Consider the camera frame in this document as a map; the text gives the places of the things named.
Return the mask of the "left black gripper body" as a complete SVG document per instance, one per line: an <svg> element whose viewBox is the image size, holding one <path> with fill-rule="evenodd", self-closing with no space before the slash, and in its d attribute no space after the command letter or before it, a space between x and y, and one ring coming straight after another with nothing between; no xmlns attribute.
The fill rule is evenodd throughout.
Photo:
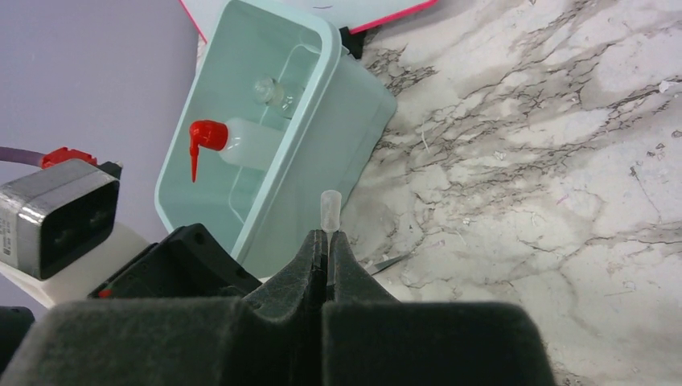
<svg viewBox="0 0 682 386"><path fill-rule="evenodd" d="M88 297L242 298L261 285L202 224L192 224L150 244Z"/></svg>

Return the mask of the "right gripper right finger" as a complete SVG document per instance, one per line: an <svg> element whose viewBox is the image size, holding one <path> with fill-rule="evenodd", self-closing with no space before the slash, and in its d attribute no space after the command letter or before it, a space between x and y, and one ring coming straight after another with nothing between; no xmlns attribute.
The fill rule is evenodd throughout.
<svg viewBox="0 0 682 386"><path fill-rule="evenodd" d="M504 302L400 302L331 239L322 313L325 385L552 385L540 333Z"/></svg>

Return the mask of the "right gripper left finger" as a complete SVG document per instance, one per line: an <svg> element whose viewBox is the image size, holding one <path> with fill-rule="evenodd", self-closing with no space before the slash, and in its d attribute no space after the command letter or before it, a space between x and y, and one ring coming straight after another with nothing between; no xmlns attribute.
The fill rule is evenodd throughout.
<svg viewBox="0 0 682 386"><path fill-rule="evenodd" d="M327 236L245 297L70 302L29 331L4 385L320 385Z"/></svg>

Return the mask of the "red cap wash bottle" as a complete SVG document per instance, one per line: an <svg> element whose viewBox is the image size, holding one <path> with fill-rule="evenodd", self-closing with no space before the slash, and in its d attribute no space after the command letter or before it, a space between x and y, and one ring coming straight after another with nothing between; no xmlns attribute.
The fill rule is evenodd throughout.
<svg viewBox="0 0 682 386"><path fill-rule="evenodd" d="M215 151L227 164L268 170L283 138L283 132L234 117L226 122L194 121L189 127L191 180L197 178L199 152Z"/></svg>

